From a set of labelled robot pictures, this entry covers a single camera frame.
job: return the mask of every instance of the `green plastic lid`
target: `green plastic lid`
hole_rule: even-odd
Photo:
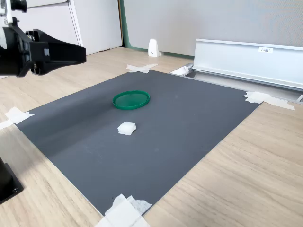
[[[145,106],[150,101],[150,95],[146,91],[125,91],[113,98],[116,108],[122,110],[133,110]]]

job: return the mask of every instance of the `gray mat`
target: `gray mat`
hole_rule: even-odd
[[[114,108],[144,90],[150,102]],[[31,110],[17,126],[104,214],[119,194],[155,204],[259,104],[240,90],[150,70],[126,73]],[[117,127],[134,122],[131,135]]]

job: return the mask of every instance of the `wooden table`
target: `wooden table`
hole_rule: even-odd
[[[0,121],[126,73],[126,64],[159,63],[171,72],[189,59],[116,48],[87,63],[38,77],[0,79]],[[303,226],[303,106],[263,103],[188,172],[144,218],[151,227]],[[0,130],[0,156],[25,190],[0,205],[1,227],[94,226],[102,215],[12,125]]]

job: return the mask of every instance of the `masking tape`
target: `masking tape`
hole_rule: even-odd
[[[19,124],[23,122],[25,119],[34,116],[34,114],[32,113],[22,112],[17,107],[11,108],[5,115],[7,116],[8,120],[0,123],[0,129],[9,127],[12,124]]]
[[[153,64],[153,65],[145,65],[143,67],[136,67],[136,66],[133,66],[133,65],[127,65],[127,69],[131,70],[129,72],[143,72],[143,73],[148,73],[149,70],[152,68],[152,67],[155,67],[156,65],[158,64]]]
[[[246,97],[245,101],[250,103],[262,103],[266,102],[271,105],[279,106],[289,110],[295,110],[292,105],[289,105],[286,100],[278,99],[271,97],[269,94],[264,94],[260,92],[246,92],[247,94],[243,97]]]
[[[146,201],[135,200],[132,196],[126,199],[121,194],[96,227],[150,227],[141,215],[151,206]]]

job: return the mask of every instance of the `white sponge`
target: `white sponge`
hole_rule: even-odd
[[[120,134],[124,134],[128,136],[130,136],[135,130],[136,130],[135,123],[130,123],[130,122],[124,122],[118,127],[118,132]]]

